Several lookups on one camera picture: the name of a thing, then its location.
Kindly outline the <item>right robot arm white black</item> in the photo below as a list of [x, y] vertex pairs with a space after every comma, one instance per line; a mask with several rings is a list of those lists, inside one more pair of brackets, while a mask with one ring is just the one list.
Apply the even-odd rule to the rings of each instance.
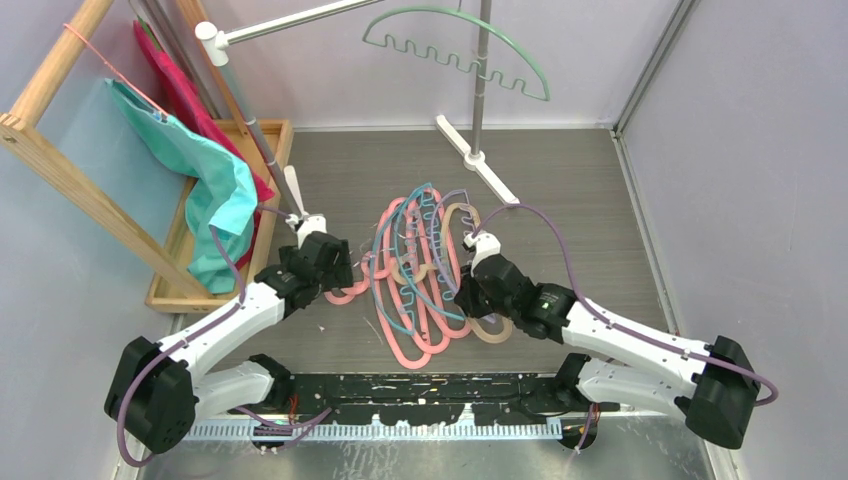
[[664, 333], [581, 302], [562, 285], [535, 283], [501, 254], [464, 266], [455, 303], [471, 317], [498, 314], [528, 336], [582, 348], [561, 365], [558, 403], [632, 405], [684, 422], [705, 441], [738, 450], [761, 381], [743, 347]]

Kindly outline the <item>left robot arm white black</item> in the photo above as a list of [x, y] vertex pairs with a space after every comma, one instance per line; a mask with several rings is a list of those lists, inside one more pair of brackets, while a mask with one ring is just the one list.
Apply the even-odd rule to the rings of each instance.
[[132, 435], [150, 452], [176, 446], [198, 421], [239, 407], [285, 409], [294, 395], [291, 372], [266, 354], [216, 370], [233, 350], [304, 309], [323, 293], [353, 284], [349, 244], [325, 232], [279, 250], [224, 306], [190, 327], [123, 349], [104, 402], [121, 440]]

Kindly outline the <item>green wire hanger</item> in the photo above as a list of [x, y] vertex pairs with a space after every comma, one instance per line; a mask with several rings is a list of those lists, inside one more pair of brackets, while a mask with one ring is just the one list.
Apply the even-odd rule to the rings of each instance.
[[370, 20], [361, 40], [454, 69], [485, 86], [551, 100], [547, 74], [533, 53], [503, 29], [456, 7], [392, 8]]

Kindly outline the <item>light blue wire hanger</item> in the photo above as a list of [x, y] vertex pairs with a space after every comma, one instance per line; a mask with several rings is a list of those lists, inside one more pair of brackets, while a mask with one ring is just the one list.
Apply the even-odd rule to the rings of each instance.
[[[406, 261], [415, 262], [417, 260], [418, 251], [412, 246], [409, 240], [404, 241], [405, 252], [401, 253], [397, 246], [399, 239], [406, 239], [406, 235], [411, 233], [415, 239], [422, 238], [424, 246], [421, 248], [423, 253], [428, 254], [433, 260], [429, 245], [427, 232], [429, 230], [428, 223], [433, 216], [434, 207], [441, 199], [441, 195], [430, 183], [425, 183], [414, 189], [409, 196], [400, 200], [400, 204], [395, 207], [388, 207], [384, 212], [384, 216], [377, 223], [377, 232], [372, 243], [372, 248], [369, 253], [373, 254], [373, 259], [370, 266], [369, 287], [372, 289], [372, 295], [377, 297], [380, 290], [376, 285], [377, 271], [379, 270], [379, 256], [383, 253], [388, 253], [392, 259], [402, 263]], [[450, 268], [457, 273], [459, 267], [452, 264]], [[438, 280], [444, 279], [438, 271]], [[451, 300], [451, 292], [448, 296], [442, 294], [439, 289], [435, 289], [435, 297], [432, 300], [424, 299], [424, 291], [414, 287], [412, 289], [416, 299], [423, 301], [426, 307], [432, 308], [437, 315], [441, 315], [447, 319], [463, 320], [464, 318], [458, 313], [452, 313], [444, 309], [439, 303], [441, 300]]]

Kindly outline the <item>purple wire hanger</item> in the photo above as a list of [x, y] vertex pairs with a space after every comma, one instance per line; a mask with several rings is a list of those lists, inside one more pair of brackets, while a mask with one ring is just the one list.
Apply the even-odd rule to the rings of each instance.
[[466, 215], [462, 218], [462, 223], [468, 228], [466, 233], [473, 231], [479, 225], [481, 222], [479, 213], [470, 204], [470, 197], [467, 190], [456, 189], [443, 195], [438, 201], [434, 207], [433, 216], [429, 220], [429, 230], [427, 232], [428, 245], [433, 256], [433, 261], [443, 277], [447, 288], [451, 292], [451, 300], [454, 299], [459, 290], [457, 285], [458, 280], [454, 275], [454, 271], [450, 267], [446, 267], [442, 260], [444, 258], [447, 260], [454, 258], [456, 256], [456, 249], [453, 246], [448, 246], [451, 240], [450, 220], [446, 218], [447, 213], [442, 211], [442, 206], [448, 199], [458, 195], [464, 197], [464, 201], [455, 204], [455, 207], [466, 212]]

